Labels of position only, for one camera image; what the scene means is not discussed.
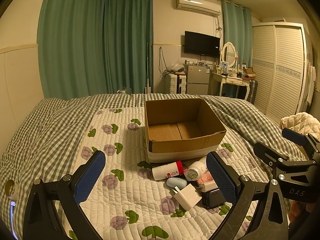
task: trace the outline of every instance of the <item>curtain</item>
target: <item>curtain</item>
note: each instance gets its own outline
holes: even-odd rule
[[[101,39],[101,0],[43,1],[37,43],[46,98],[108,92]]]
[[[252,58],[252,21],[251,10],[242,6],[235,6],[231,1],[222,1],[224,19],[224,42],[230,41],[238,51],[238,64],[244,60],[251,65]]]
[[[152,0],[102,0],[103,50],[110,93],[143,93],[153,83]]]

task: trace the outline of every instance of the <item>flat screen tv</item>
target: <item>flat screen tv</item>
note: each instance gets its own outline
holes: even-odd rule
[[[220,56],[220,38],[194,32],[184,32],[184,53],[202,56]]]

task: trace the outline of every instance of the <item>textured blue pad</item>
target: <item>textured blue pad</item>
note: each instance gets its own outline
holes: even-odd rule
[[[216,157],[209,153],[207,155],[207,168],[212,175],[215,183],[220,189],[223,197],[227,202],[235,204],[238,200],[236,185],[228,176],[228,172],[221,166]]]
[[[289,141],[294,142],[295,144],[302,146],[306,144],[306,138],[304,135],[292,131],[288,128],[282,130],[282,137],[288,139]]]
[[[78,205],[87,200],[105,165],[106,156],[100,151],[75,186],[75,200]]]

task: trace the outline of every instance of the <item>human hand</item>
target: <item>human hand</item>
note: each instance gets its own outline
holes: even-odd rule
[[[315,203],[313,204],[307,204],[306,205],[306,210],[311,213],[313,208],[315,206]],[[289,220],[291,223],[295,222],[297,218],[301,215],[303,212],[303,206],[299,204],[297,201],[293,201],[291,208],[290,208],[290,214],[289,214]]]

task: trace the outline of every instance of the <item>blue gripper pad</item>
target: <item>blue gripper pad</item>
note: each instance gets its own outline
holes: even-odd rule
[[[294,142],[295,144],[302,146],[306,144],[306,138],[303,134],[297,133],[288,128],[284,128],[281,132],[282,137]]]
[[[106,165],[104,152],[96,151],[84,165],[87,167],[85,167],[85,171],[75,185],[75,200],[78,205],[87,200],[94,184],[97,182]]]
[[[238,173],[220,158],[216,152],[210,152],[206,159],[207,168],[227,202],[235,204],[240,192]]]

